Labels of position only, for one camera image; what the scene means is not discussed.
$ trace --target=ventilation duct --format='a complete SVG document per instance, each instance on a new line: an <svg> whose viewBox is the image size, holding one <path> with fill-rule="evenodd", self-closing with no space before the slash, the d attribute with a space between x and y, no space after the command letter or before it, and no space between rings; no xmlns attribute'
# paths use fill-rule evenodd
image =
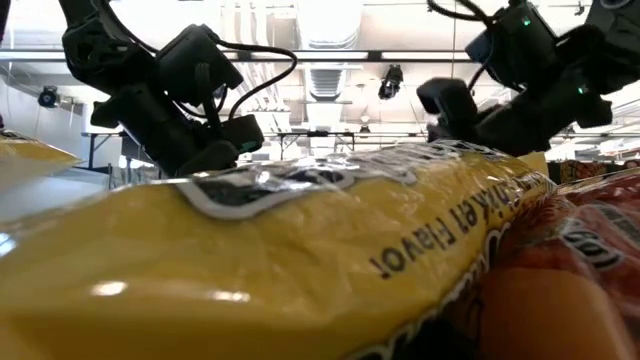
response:
<svg viewBox="0 0 640 360"><path fill-rule="evenodd" d="M353 50L358 40L362 17L362 0L298 0L298 35L303 50ZM342 105L327 104L337 100L347 81L347 71L339 69L305 69L309 129L338 128ZM333 152L335 138L314 138L315 155Z"/></svg>
<svg viewBox="0 0 640 360"><path fill-rule="evenodd" d="M352 50L356 47L362 1L299 0L298 30L303 50ZM307 69L309 93L318 101L334 101L346 82L345 70Z"/></svg>

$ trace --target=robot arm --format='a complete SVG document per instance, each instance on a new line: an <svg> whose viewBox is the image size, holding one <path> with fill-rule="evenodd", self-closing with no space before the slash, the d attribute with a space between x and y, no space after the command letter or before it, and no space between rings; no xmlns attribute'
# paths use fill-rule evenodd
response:
<svg viewBox="0 0 640 360"><path fill-rule="evenodd" d="M233 167L239 153L261 147L255 117L222 124L211 103L217 88L233 89L243 81L217 48L220 39L211 29L191 25L156 50L126 30L108 0L59 1L68 25L62 45L71 74L111 96L96 106L93 125L122 125L172 176ZM179 108L183 103L213 109L206 111L207 123L186 118Z"/></svg>
<svg viewBox="0 0 640 360"><path fill-rule="evenodd" d="M4 38L4 29L7 26L7 19L9 18L9 7L11 7L11 1L3 1L0 3L0 42Z"/></svg>
<svg viewBox="0 0 640 360"><path fill-rule="evenodd" d="M514 156L545 151L574 121L583 128L610 124L611 104L600 95L640 79L640 1L594 0L586 23L560 37L525 1L511 0L492 18L466 52L519 94L478 114L460 80L430 80L418 96L440 115L437 133Z"/></svg>

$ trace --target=crinkled plastic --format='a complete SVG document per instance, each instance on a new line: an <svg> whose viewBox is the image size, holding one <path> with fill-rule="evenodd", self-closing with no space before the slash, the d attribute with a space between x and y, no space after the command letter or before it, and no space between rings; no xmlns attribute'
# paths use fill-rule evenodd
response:
<svg viewBox="0 0 640 360"><path fill-rule="evenodd" d="M0 357L398 358L553 187L440 141L199 173L0 225Z"/></svg>
<svg viewBox="0 0 640 360"><path fill-rule="evenodd" d="M447 319L489 359L640 358L640 170L558 188Z"/></svg>
<svg viewBox="0 0 640 360"><path fill-rule="evenodd" d="M0 192L80 162L75 156L38 140L13 131L0 130Z"/></svg>

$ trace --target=red snack bag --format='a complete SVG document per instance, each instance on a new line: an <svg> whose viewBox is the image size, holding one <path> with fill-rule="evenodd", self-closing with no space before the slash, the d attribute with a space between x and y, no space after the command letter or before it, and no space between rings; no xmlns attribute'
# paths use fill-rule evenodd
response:
<svg viewBox="0 0 640 360"><path fill-rule="evenodd" d="M559 188L448 319L491 359L640 357L638 190L635 169Z"/></svg>

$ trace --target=black cable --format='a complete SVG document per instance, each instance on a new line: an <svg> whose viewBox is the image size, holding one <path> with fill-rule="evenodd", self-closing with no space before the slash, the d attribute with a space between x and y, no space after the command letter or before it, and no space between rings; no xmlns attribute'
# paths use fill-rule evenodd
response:
<svg viewBox="0 0 640 360"><path fill-rule="evenodd" d="M158 49L153 46L147 44L142 41L139 37L136 36L129 28L127 28L122 21L118 18L118 15L113 11L111 5L109 5L109 0L102 0L103 8L107 12L107 16L113 21L116 26L122 31L126 36L128 36L131 40L133 40L136 44L140 45L143 49L147 50L150 53L156 54Z"/></svg>
<svg viewBox="0 0 640 360"><path fill-rule="evenodd" d="M229 88L227 87L227 85L225 85L224 89L222 89L222 96L220 97L220 103L216 107L216 110L218 111L218 113L220 113L220 111L222 111L222 108L224 107L224 101L227 100L228 92L229 92Z"/></svg>
<svg viewBox="0 0 640 360"><path fill-rule="evenodd" d="M197 112L189 109L188 107L186 107L184 104L179 103L179 102L174 102L174 104L176 104L177 107L180 108L180 110L184 111L185 113L187 113L188 115L191 115L193 117L197 117L198 119L206 119L207 116L203 115L203 114L198 114Z"/></svg>
<svg viewBox="0 0 640 360"><path fill-rule="evenodd" d="M213 86L211 85L210 65L207 63L199 63L196 65L195 77L198 96L200 96L200 101L202 101L202 107L207 116L209 128L215 138L222 139L222 124L220 123L220 116L213 105L212 99Z"/></svg>
<svg viewBox="0 0 640 360"><path fill-rule="evenodd" d="M469 88L469 91L473 90L473 87L476 85L476 83L478 82L478 80L480 79L480 75L482 75L482 73L487 70L487 67L489 66L489 61L491 61L491 57L493 56L493 49L494 49L494 44L495 44L495 36L491 36L491 49L489 50L489 55L487 56L487 59L482 63L482 65L480 66L480 68L478 70L476 70L475 74L473 74L473 76L471 77L471 80L469 80L469 85L467 85L467 87Z"/></svg>
<svg viewBox="0 0 640 360"><path fill-rule="evenodd" d="M460 5L469 9L479 21L482 21L484 23L484 25L487 28L491 27L491 25L493 24L493 19L490 16L488 16L484 11L482 11L482 9L480 9L480 7L476 5L473 1L471 0L457 0L457 1L460 3Z"/></svg>
<svg viewBox="0 0 640 360"><path fill-rule="evenodd" d="M435 0L427 0L427 5L431 10L437 12L440 15L450 17L452 19L464 20L464 21L480 21L475 15L460 14L455 11L447 10L438 5Z"/></svg>
<svg viewBox="0 0 640 360"><path fill-rule="evenodd" d="M296 55L292 51L289 51L287 49L282 49L282 48L277 48L272 46L262 46L262 45L234 44L234 43L228 43L226 41L219 40L219 39L216 39L215 41L218 45L222 45L229 49L252 51L252 52L268 52L273 54L284 55L286 57L291 58L291 66L289 66L287 70L283 71L282 73L275 76L274 78L267 80L264 83L256 86L255 88L249 90L246 94L240 97L240 99L238 99L238 101L236 101L236 103L233 104L233 107L231 107L231 110L229 111L228 120L232 120L235 117L235 114L238 111L238 108L240 107L240 105L242 105L243 102L245 102L247 99L249 99L253 95L259 93L260 91L268 88L269 86L289 76L289 74L291 74L296 69L296 66L298 65L298 58L296 57Z"/></svg>
<svg viewBox="0 0 640 360"><path fill-rule="evenodd" d="M487 60L480 66L480 68L475 72L475 74L473 74L473 76L471 77L471 80L469 80L469 85L467 86L469 88L469 91L473 90L473 87L476 85L476 83L480 79L480 75L482 75L482 73L485 70L487 70L488 65L489 65L489 61Z"/></svg>
<svg viewBox="0 0 640 360"><path fill-rule="evenodd" d="M217 111L218 113L220 113L220 111L221 111L221 110L222 110L222 108L224 107L224 101L225 101L225 99L227 98L227 92L228 92L228 90L229 90L229 88L228 88L226 85L224 85L224 89L222 90L222 97L220 98L220 103L219 103L219 104L218 104L218 106L216 107L216 111ZM176 104L176 106L177 106L177 107L179 107L179 108L180 108L180 110L184 111L184 112L185 112L185 113L187 113L188 115L191 115L191 116L196 117L196 118L198 118L198 119L206 119L206 118L207 118L207 115L197 113L197 112L195 112L195 111L193 111L193 110L189 109L187 106L185 106L185 105L184 105L184 104L182 104L182 103L179 103L179 102L177 102L177 101L176 101L176 102L174 102L174 104Z"/></svg>

